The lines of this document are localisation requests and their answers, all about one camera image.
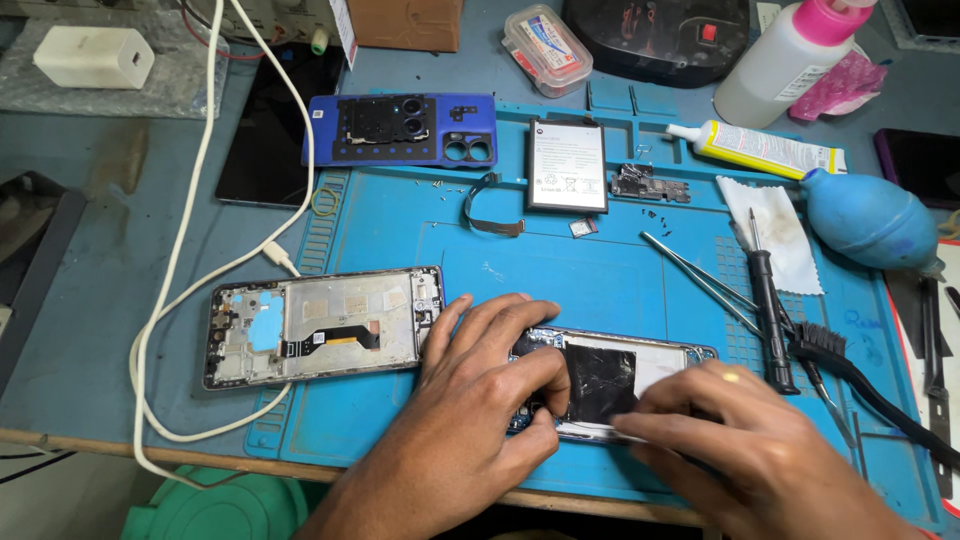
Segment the blue silicone repair mat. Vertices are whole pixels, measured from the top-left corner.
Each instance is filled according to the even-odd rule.
[[[634,102],[646,88],[631,88]],[[599,110],[598,92],[599,88],[591,89],[594,110],[590,113],[605,125],[608,174],[627,160],[651,161],[657,178],[689,183],[689,204],[611,196],[610,213],[594,217],[599,233],[578,239],[572,237],[568,224],[581,215],[524,213],[523,149],[530,118],[575,119],[586,112],[498,102],[500,159],[494,170],[502,173],[503,182],[476,196],[472,215],[500,222],[525,218],[525,233],[510,238],[469,227],[463,216],[466,190],[482,171],[328,169],[322,182],[342,195],[341,203],[334,215],[311,216],[298,267],[304,274],[321,274],[439,264],[447,298],[471,292],[479,303],[510,291],[527,292],[563,307],[552,325],[710,345],[722,360],[743,364],[760,375],[757,340],[638,234],[653,234],[750,296],[745,256],[731,234],[731,216],[714,177],[724,174],[748,184],[780,184],[790,190],[796,189],[796,183],[731,170],[724,163],[692,155],[685,144],[664,137],[665,125],[675,119],[669,109],[663,114],[635,113],[641,108],[615,110],[616,106]],[[439,180],[443,185],[434,187]],[[813,242],[813,253],[827,294],[784,295],[790,316],[826,324],[846,336],[850,359],[887,399],[917,418],[882,277],[824,251],[817,242]],[[917,526],[941,530],[943,508],[927,452],[869,412],[846,384],[827,373],[824,376],[829,392],[857,429],[858,450],[844,445],[798,365],[794,377],[803,394],[789,401],[813,419],[834,448],[901,516]],[[407,370],[299,383],[281,407],[250,427],[246,450],[260,457],[347,467],[387,427],[416,378],[416,370]],[[256,408],[275,395],[266,390]],[[611,445],[564,441],[521,485],[685,504],[631,459],[625,448]]]

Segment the finger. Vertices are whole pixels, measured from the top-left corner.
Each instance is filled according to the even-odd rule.
[[[560,305],[547,300],[534,300],[504,307],[490,321],[487,331],[476,345],[481,350],[496,352],[497,355],[478,357],[490,359],[495,362],[494,365],[506,362],[507,353],[524,331],[543,319],[552,319],[559,314]]]
[[[750,511],[712,475],[655,445],[637,444],[630,453],[731,538],[754,537]]]
[[[516,410],[524,400],[542,388],[547,408],[556,416],[566,414],[570,402],[570,375],[559,349],[542,347],[529,355],[490,370],[488,377],[504,380],[510,387],[506,411]]]
[[[450,344],[450,335],[457,326],[460,316],[467,311],[470,304],[473,303],[473,296],[469,293],[449,303],[437,317],[430,329],[430,335],[427,337],[426,346],[423,348],[423,364],[420,370],[420,378],[428,380],[440,365],[444,358],[446,347]]]
[[[530,301],[526,293],[512,292],[496,298],[491,298],[478,306],[471,307],[464,313],[464,321],[453,336],[449,345],[452,356],[459,356],[473,347],[477,339],[487,330],[493,317],[505,307]]]
[[[705,369],[727,382],[740,384],[744,389],[751,391],[755,396],[763,401],[770,403],[782,403],[783,398],[777,393],[765,380],[754,375],[746,367],[739,364],[725,364],[720,360],[711,358],[700,364]]]
[[[559,447],[553,415],[544,407],[526,429],[504,441],[496,466],[516,487]]]
[[[719,416],[734,428],[761,423],[768,404],[757,407],[753,391],[702,368],[689,368],[658,380],[640,396],[638,412],[679,412],[688,405]]]
[[[682,414],[632,412],[614,416],[611,423],[621,433],[701,459],[732,479],[762,480],[755,455],[745,450],[755,443],[748,431]]]

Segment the hand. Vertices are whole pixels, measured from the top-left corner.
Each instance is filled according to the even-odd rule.
[[[472,300],[465,294],[437,317],[416,392],[299,539],[433,536],[479,514],[557,451],[550,413],[563,415],[570,394],[563,355],[552,347],[510,363],[507,355],[527,328],[560,307],[525,294],[468,309]],[[511,417],[538,388],[547,407],[507,438]]]
[[[723,424],[689,416],[692,407]],[[742,366],[709,360],[660,380],[636,412],[612,423],[645,439],[633,446],[634,456],[734,540],[924,538],[806,415]]]

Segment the pink cap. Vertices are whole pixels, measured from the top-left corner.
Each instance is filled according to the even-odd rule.
[[[837,11],[832,5],[843,9]],[[872,12],[873,6],[857,8],[843,0],[804,0],[793,13],[793,27],[807,41],[832,47],[852,36]]]

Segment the rear camera cutout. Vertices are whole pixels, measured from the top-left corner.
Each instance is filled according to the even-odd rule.
[[[463,161],[467,156],[467,145],[459,141],[453,141],[444,148],[444,156],[448,160]]]
[[[470,145],[470,157],[477,161],[486,161],[490,159],[490,145],[482,140],[478,140]]]

